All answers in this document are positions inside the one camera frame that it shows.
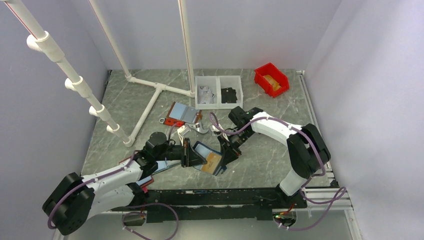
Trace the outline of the navy blue card holder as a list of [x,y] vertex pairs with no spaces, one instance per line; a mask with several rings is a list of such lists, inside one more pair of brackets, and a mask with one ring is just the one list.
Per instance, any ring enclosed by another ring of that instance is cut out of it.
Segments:
[[194,144],[194,150],[206,159],[205,164],[196,165],[194,166],[195,169],[214,176],[223,174],[227,170],[227,167],[222,165],[223,155],[220,152],[200,141]]

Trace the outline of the gold vip card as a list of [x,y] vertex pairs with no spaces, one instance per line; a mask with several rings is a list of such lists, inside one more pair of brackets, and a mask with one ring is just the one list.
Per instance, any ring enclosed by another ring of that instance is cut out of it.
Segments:
[[206,164],[203,164],[200,171],[214,175],[220,168],[222,156],[215,152],[210,152],[206,157]]

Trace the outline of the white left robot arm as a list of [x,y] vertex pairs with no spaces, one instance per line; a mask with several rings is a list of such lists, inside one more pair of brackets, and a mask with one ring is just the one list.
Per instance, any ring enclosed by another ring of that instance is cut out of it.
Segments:
[[126,206],[139,209],[144,196],[137,182],[151,176],[160,161],[179,161],[182,167],[207,163],[189,138],[176,144],[163,132],[154,132],[141,150],[115,167],[90,175],[67,174],[42,205],[48,228],[66,236],[99,213]]

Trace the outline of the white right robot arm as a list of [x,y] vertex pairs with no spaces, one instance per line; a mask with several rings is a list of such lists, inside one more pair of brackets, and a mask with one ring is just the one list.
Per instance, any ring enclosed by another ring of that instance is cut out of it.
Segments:
[[217,137],[222,154],[221,166],[237,160],[242,152],[240,146],[253,134],[262,134],[287,147],[290,158],[288,174],[278,184],[275,194],[276,203],[287,208],[295,201],[295,195],[309,179],[324,171],[324,165],[331,159],[331,154],[318,128],[309,123],[301,126],[275,118],[262,109],[254,107],[248,111],[237,106],[233,108],[229,119],[235,125],[233,130],[225,130],[219,124],[216,115],[209,113],[214,130],[220,132]]

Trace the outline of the green open card holder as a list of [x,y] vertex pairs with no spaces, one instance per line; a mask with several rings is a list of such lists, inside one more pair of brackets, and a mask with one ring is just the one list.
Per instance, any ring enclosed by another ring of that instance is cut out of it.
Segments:
[[180,165],[180,160],[159,160],[157,161],[157,170],[155,170],[152,175],[159,174]]

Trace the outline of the red open card holder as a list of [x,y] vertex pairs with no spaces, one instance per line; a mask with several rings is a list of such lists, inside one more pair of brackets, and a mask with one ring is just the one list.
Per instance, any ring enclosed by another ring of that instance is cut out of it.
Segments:
[[[128,157],[128,158],[126,158],[126,159],[121,160],[121,161],[119,162],[119,164],[120,164],[120,165],[122,165],[122,164],[126,164],[129,160],[130,160],[130,157]],[[150,184],[152,184],[153,182],[154,182],[154,179],[153,179],[153,177],[150,175],[150,176],[147,176],[147,177],[145,177],[145,178],[142,178],[141,180],[136,181],[135,183],[136,183],[139,187],[141,187],[142,189],[144,189],[144,188],[147,188],[147,186],[148,186],[148,185],[150,185]]]

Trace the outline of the white bin with black cards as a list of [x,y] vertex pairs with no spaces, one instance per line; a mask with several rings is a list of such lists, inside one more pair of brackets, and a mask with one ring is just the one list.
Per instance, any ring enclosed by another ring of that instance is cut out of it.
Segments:
[[243,89],[240,75],[220,75],[220,110],[231,110],[235,107],[243,107]]

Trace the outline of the gold cards in bin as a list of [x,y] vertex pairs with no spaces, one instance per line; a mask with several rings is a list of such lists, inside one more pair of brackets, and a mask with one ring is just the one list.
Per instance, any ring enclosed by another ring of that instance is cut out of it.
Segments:
[[275,92],[281,88],[280,84],[269,74],[263,76],[266,81],[271,85],[272,90]]

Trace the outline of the red plastic bin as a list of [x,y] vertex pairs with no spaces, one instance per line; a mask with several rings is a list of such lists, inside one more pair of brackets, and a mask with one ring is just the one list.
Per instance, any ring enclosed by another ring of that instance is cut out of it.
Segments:
[[254,82],[272,98],[276,98],[290,89],[288,77],[271,62],[254,70]]

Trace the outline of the orange handled adjustable wrench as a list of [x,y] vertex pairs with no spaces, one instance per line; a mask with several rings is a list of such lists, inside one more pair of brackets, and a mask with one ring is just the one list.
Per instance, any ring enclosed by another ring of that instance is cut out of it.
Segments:
[[163,124],[163,125],[167,125],[167,126],[174,126],[177,128],[180,128],[182,126],[186,126],[189,129],[195,130],[197,131],[199,134],[207,134],[209,132],[208,129],[204,128],[201,122],[197,122],[197,123],[186,123],[182,120],[177,120],[174,118],[160,118],[159,119],[159,123]]

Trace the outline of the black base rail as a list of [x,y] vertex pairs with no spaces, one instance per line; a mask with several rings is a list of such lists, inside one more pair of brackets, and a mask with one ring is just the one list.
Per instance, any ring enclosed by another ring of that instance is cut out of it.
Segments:
[[286,197],[277,187],[149,190],[139,193],[128,206],[114,211],[142,210],[148,223],[181,221],[256,219],[270,221],[279,211],[307,208],[299,193]]

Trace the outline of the white pvc pipe frame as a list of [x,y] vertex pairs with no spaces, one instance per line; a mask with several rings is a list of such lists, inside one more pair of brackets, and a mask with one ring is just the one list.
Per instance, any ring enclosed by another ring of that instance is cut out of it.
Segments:
[[[67,60],[99,98],[107,69],[74,4],[68,0],[27,1],[54,36]],[[89,103],[64,87],[66,75],[26,44],[29,35],[13,12],[0,6],[0,152],[68,151],[89,145],[94,117]]]

